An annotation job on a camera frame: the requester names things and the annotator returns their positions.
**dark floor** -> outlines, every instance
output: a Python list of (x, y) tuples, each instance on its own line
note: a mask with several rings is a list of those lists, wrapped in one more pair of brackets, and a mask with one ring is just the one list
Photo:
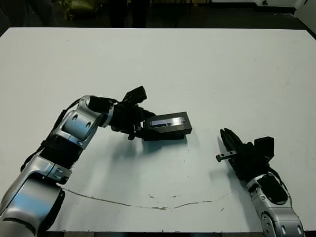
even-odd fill
[[(257, 9), (243, 7), (209, 7), (207, 4), (190, 6), (189, 4), (155, 4), (150, 6), (147, 16), (147, 28), (264, 28), (264, 29), (305, 29), (305, 25), (291, 13), (259, 12)], [(69, 21), (64, 19), (63, 10), (54, 3), (58, 27), (111, 27), (107, 5), (104, 4), (98, 16), (90, 19)], [(8, 22), (2, 21), (1, 27)], [(131, 9), (125, 19), (125, 27), (132, 25)], [(30, 14), (30, 26), (40, 27), (41, 22), (35, 13)]]

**person's leg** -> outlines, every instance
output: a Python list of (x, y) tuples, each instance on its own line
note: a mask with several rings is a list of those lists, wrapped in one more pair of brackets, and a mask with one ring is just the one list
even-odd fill
[(7, 15), (11, 26), (27, 26), (29, 9), (25, 0), (0, 0), (0, 7)]
[(127, 0), (108, 0), (110, 23), (113, 28), (124, 28)]
[(133, 28), (146, 27), (146, 15), (150, 0), (131, 0), (133, 11)]
[(44, 26), (56, 26), (54, 8), (51, 0), (29, 0), (29, 3)]

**white table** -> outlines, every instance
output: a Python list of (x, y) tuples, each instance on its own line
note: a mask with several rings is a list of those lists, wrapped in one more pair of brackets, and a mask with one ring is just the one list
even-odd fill
[(305, 31), (9, 29), (0, 39), (0, 194), (72, 101), (121, 99), (143, 85), (142, 106), (187, 111), (191, 135), (142, 143), (99, 129), (51, 230), (262, 231), (248, 193), (215, 159), (223, 127), (244, 142), (275, 137), (271, 165), (305, 230), (316, 230), (315, 76), (316, 41)]

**robotic arm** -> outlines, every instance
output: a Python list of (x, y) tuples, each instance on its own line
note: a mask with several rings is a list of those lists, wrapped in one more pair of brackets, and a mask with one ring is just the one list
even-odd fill
[(130, 140), (182, 139), (191, 132), (181, 129), (180, 124), (176, 133), (170, 129), (164, 133), (154, 126), (142, 127), (141, 122), (145, 124), (146, 119), (160, 121), (159, 116), (138, 106), (146, 98), (140, 86), (128, 92), (121, 102), (84, 96), (63, 110), (48, 137), (25, 160), (20, 175), (5, 193), (0, 204), (0, 236), (33, 237), (50, 228), (65, 198), (59, 185), (68, 181), (71, 167), (98, 127), (110, 125), (113, 131), (128, 134)]
[(287, 187), (269, 166), (274, 156), (274, 139), (259, 138), (254, 144), (242, 141), (229, 129), (221, 129), (227, 153), (216, 156), (228, 159), (239, 180), (247, 183), (251, 201), (261, 220), (265, 237), (303, 237), (299, 217), (292, 208)]

